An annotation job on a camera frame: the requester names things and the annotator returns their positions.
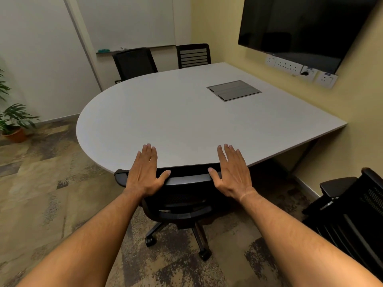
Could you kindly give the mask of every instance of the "left hand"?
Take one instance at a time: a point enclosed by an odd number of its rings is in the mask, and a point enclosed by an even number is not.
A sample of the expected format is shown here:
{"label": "left hand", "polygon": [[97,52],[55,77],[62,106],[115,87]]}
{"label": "left hand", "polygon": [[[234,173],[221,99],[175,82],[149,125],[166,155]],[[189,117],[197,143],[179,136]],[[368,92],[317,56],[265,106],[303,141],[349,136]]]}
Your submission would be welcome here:
{"label": "left hand", "polygon": [[152,196],[164,185],[171,171],[164,171],[159,178],[156,172],[157,150],[150,144],[144,145],[129,171],[125,191],[137,191],[142,198]]}

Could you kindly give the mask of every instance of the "chair caster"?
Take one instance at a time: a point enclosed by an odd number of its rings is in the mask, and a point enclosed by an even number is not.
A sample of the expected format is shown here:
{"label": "chair caster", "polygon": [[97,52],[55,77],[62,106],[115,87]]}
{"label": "chair caster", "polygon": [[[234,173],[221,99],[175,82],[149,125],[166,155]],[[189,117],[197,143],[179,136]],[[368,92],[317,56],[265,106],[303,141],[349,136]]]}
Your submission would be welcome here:
{"label": "chair caster", "polygon": [[147,247],[154,246],[156,244],[157,240],[153,236],[147,236],[145,238],[145,244]]}
{"label": "chair caster", "polygon": [[202,251],[200,251],[199,253],[199,257],[204,261],[206,262],[210,256],[211,256],[211,251],[210,250],[207,250],[207,249],[203,249]]}

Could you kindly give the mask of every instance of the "chair base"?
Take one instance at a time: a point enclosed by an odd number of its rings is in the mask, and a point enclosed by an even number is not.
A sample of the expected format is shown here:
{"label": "chair base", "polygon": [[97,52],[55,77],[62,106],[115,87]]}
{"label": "chair base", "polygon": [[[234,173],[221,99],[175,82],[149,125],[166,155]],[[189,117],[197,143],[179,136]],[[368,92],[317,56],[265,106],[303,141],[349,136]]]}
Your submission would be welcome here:
{"label": "chair base", "polygon": [[[147,247],[151,247],[156,244],[157,240],[154,237],[156,233],[161,231],[164,227],[166,227],[169,223],[156,223],[154,227],[146,234],[145,236],[145,244]],[[208,241],[206,239],[205,232],[203,230],[203,227],[201,224],[196,222],[193,227],[191,227],[193,230],[193,234],[195,239],[197,240],[198,246],[199,246],[199,257],[206,262],[210,256],[211,251],[209,249]]]}

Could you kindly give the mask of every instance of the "power socket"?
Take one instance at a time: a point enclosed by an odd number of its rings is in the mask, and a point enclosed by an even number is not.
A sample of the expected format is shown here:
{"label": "power socket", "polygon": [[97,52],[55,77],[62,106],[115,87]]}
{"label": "power socket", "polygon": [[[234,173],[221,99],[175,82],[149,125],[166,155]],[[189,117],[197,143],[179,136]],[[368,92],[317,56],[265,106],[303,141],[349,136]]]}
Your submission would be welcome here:
{"label": "power socket", "polygon": [[332,74],[327,73],[327,72],[319,72],[319,75],[318,75],[315,83],[317,85],[331,89],[334,86],[337,79],[338,79],[337,75],[332,75]]}
{"label": "power socket", "polygon": [[270,66],[270,67],[274,67],[275,63],[276,63],[276,59],[277,59],[277,57],[272,56],[272,55],[268,55],[266,57],[265,64]]}
{"label": "power socket", "polygon": [[303,65],[278,57],[274,67],[282,70],[283,72],[297,76],[300,75]]}
{"label": "power socket", "polygon": [[318,73],[318,70],[316,70],[315,68],[303,66],[302,72],[308,72],[308,75],[299,74],[299,77],[308,81],[308,82],[312,82],[314,80],[316,74]]}

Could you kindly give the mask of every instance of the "tv screen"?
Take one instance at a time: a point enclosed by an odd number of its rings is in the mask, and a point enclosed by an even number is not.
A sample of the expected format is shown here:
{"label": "tv screen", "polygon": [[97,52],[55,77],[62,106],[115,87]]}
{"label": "tv screen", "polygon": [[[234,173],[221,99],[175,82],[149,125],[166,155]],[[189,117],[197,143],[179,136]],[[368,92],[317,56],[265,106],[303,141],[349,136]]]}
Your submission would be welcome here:
{"label": "tv screen", "polygon": [[335,73],[378,0],[245,0],[238,44]]}

